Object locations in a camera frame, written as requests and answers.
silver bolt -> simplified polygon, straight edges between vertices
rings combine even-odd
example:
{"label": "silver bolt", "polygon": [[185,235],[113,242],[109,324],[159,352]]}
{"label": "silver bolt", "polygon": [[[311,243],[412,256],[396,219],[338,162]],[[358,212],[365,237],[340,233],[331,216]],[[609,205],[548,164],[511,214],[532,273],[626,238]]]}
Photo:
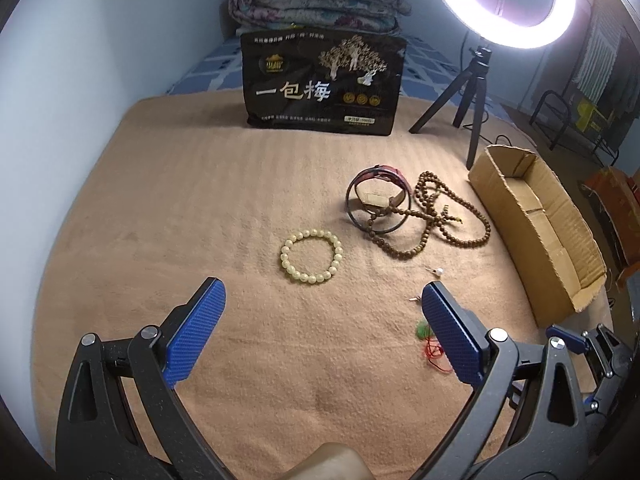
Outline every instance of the silver bolt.
{"label": "silver bolt", "polygon": [[550,340],[551,346],[556,350],[562,350],[564,348],[564,340],[559,337],[552,337]]}
{"label": "silver bolt", "polygon": [[489,337],[498,343],[504,343],[507,341],[509,334],[502,328],[492,328],[491,332],[489,332]]}
{"label": "silver bolt", "polygon": [[142,339],[153,339],[158,335],[158,327],[149,325],[145,326],[140,332]]}
{"label": "silver bolt", "polygon": [[82,343],[82,346],[91,346],[95,343],[95,334],[84,334],[80,342]]}

gold logo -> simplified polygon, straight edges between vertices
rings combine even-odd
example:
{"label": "gold logo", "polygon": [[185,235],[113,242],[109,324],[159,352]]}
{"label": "gold logo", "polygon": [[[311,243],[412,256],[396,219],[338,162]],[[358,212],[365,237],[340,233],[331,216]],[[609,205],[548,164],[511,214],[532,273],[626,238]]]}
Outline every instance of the gold logo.
{"label": "gold logo", "polygon": [[273,54],[266,59],[266,71],[268,73],[282,72],[284,58],[278,54]]}

brown blanket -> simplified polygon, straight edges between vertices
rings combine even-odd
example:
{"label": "brown blanket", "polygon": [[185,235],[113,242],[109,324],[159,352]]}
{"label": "brown blanket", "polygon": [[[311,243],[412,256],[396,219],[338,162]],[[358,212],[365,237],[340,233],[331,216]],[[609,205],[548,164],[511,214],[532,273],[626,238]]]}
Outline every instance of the brown blanket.
{"label": "brown blanket", "polygon": [[[126,338],[160,323],[206,276],[222,279],[226,311],[191,377],[177,391],[193,420],[240,479],[269,479],[323,442],[354,447],[379,479],[405,479],[450,427],[470,389],[425,360],[408,298],[443,267],[443,282],[487,326],[533,342],[536,325],[510,256],[494,231],[487,246],[452,247],[433,235],[423,253],[396,261],[348,221],[344,192],[373,164],[414,184],[433,171],[482,210],[466,180],[469,133],[443,109],[412,136],[424,101],[401,98],[390,137],[255,130],[239,91],[167,96],[136,104],[85,183],[50,256],[36,312],[33,375],[47,449],[62,388],[82,334]],[[491,118],[482,132],[531,148]],[[451,200],[476,238],[482,224]],[[331,229],[344,265],[329,282],[287,279],[279,253],[290,232]],[[410,219],[389,237],[419,241]],[[328,264],[308,240],[292,260]],[[134,414],[150,433],[139,401]],[[497,449],[503,420],[487,452]],[[162,455],[148,438],[152,452]]]}

ring light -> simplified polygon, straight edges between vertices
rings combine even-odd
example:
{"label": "ring light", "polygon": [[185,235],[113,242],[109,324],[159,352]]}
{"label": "ring light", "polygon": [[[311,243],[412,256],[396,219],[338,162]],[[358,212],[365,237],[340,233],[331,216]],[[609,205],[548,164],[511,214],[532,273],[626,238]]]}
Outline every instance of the ring light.
{"label": "ring light", "polygon": [[574,17],[576,0],[554,0],[546,19],[523,27],[486,10],[477,0],[443,0],[467,27],[491,43],[515,48],[536,48],[557,40]]}

black package bag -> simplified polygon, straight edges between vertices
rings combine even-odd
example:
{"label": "black package bag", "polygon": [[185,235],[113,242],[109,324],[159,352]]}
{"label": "black package bag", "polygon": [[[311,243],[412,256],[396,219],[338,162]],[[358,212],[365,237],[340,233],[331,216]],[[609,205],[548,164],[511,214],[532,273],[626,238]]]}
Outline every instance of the black package bag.
{"label": "black package bag", "polygon": [[248,123],[259,128],[391,134],[402,38],[290,28],[241,37]]}

